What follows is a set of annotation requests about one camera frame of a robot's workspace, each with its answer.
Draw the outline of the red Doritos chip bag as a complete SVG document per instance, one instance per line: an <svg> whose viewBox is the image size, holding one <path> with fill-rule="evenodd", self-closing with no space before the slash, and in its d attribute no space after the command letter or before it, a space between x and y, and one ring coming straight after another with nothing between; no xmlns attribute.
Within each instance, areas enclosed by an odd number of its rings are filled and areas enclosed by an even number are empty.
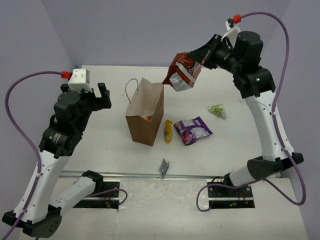
<svg viewBox="0 0 320 240"><path fill-rule="evenodd" d="M176 92L194 87L202 66L187 56L187 52L177 53L171 62L163 85L170 85Z"/></svg>

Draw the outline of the brown paper bag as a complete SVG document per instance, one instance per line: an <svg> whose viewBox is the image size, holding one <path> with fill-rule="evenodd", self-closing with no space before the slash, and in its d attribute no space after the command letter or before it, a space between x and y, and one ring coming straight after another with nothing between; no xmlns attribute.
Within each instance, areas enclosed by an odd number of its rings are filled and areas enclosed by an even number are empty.
<svg viewBox="0 0 320 240"><path fill-rule="evenodd" d="M164 85L132 78L136 90L128 97L125 118L134 142L153 146L164 115Z"/></svg>

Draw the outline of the orange snack packet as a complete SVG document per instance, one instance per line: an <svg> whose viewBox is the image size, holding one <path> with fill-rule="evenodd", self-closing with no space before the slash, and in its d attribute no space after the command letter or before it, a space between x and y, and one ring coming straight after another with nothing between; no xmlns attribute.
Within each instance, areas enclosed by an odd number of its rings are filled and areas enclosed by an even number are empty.
<svg viewBox="0 0 320 240"><path fill-rule="evenodd" d="M146 115L143 117L143 119L150 123L153 119L153 115L152 114Z"/></svg>

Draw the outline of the green snack packet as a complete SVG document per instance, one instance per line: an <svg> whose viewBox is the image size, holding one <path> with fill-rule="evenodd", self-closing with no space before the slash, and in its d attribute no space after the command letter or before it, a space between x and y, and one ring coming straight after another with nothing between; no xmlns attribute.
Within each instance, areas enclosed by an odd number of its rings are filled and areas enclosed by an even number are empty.
<svg viewBox="0 0 320 240"><path fill-rule="evenodd" d="M221 119L226 119L227 115L225 112L225 107L223 104L217 104L217 105L212 105L208 107L208 111L215 116L221 118Z"/></svg>

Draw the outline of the yellow candy bar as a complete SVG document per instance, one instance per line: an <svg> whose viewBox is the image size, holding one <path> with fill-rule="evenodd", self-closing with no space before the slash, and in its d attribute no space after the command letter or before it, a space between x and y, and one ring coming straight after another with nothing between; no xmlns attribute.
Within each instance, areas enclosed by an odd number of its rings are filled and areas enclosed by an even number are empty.
<svg viewBox="0 0 320 240"><path fill-rule="evenodd" d="M164 141L166 143L170 143L172 140L172 124L173 122L170 120L166 120L164 123Z"/></svg>

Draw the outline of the purple snack packet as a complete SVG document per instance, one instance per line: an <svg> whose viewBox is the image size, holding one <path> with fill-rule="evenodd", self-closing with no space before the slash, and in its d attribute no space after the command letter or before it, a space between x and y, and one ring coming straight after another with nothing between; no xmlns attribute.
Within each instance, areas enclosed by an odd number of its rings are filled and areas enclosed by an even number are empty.
<svg viewBox="0 0 320 240"><path fill-rule="evenodd" d="M174 123L173 126L180 135L185 146L192 145L198 139L208 137L213 134L200 116L189 120L180 120Z"/></svg>

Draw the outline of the grey foil wrapper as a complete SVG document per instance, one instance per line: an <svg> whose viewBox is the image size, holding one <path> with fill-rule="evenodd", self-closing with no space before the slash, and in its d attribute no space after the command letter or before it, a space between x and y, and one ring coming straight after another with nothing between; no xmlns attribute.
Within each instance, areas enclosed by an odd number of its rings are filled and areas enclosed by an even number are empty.
<svg viewBox="0 0 320 240"><path fill-rule="evenodd" d="M158 169L159 173L160 173L160 177L161 179L164 179L166 174L167 174L167 171L170 167L170 162L169 161L166 161L164 158L162 159L162 162L161 162L161 165Z"/></svg>

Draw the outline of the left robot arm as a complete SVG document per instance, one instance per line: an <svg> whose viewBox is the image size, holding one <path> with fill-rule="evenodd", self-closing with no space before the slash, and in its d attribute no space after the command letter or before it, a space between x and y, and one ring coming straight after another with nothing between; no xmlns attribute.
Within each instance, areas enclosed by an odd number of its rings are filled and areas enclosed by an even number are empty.
<svg viewBox="0 0 320 240"><path fill-rule="evenodd" d="M18 227L33 238L50 238L62 217L83 198L103 193L103 176L87 170L65 192L53 193L63 168L81 141L92 112L111 108L110 92L98 83L101 96L94 90L71 90L67 84L54 104L54 115L43 132L35 170L18 206L6 212L2 221Z"/></svg>

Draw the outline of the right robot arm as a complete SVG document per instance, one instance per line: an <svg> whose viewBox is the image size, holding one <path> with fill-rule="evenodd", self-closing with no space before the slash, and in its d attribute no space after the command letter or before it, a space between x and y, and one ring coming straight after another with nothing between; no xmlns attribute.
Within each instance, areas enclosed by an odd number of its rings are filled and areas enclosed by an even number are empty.
<svg viewBox="0 0 320 240"><path fill-rule="evenodd" d="M304 161L301 153L295 152L290 142L280 140L278 134L286 136L281 120L275 129L273 118L278 112L273 106L276 86L271 72L260 66L263 41L252 31L240 32L234 47L222 36L214 35L208 43L193 50L187 56L208 69L217 67L233 76L233 83L239 90L253 116L258 131L261 156L250 159L240 169L224 176L223 192L235 196L241 186L263 180L285 171Z"/></svg>

